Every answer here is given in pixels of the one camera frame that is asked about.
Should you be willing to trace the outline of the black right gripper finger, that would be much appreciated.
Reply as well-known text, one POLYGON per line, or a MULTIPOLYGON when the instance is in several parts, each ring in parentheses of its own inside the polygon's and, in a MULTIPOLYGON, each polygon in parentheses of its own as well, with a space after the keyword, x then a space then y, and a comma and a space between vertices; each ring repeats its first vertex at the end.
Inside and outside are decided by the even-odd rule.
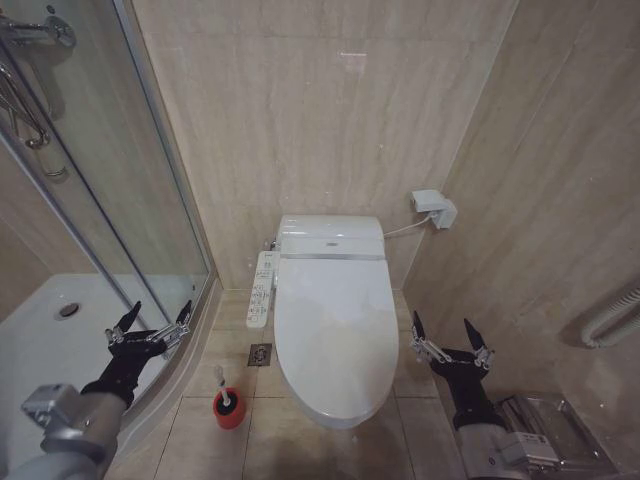
POLYGON ((474 364, 483 369, 490 369, 495 351, 486 345, 481 333, 468 319, 464 319, 464 325, 469 342, 473 349, 473 355, 475 357, 474 364))
POLYGON ((444 352, 438 345, 431 341, 424 330, 422 321, 417 311, 412 314, 412 339, 411 348, 416 352, 420 360, 437 363, 451 363, 452 357, 444 352))

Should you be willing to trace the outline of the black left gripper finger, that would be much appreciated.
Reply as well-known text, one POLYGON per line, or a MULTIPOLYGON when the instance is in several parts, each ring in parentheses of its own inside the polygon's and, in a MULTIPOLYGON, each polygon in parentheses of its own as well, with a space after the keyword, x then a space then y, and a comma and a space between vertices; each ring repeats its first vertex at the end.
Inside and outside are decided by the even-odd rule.
POLYGON ((123 315, 112 329, 105 330, 105 335, 109 345, 121 343, 124 340, 125 334, 137 319, 140 309, 141 302, 137 301, 132 309, 123 315))
POLYGON ((167 350, 178 345, 181 339, 190 333, 191 312, 192 301, 189 300, 179 312, 176 321, 152 334, 151 341, 154 343, 163 342, 167 350))

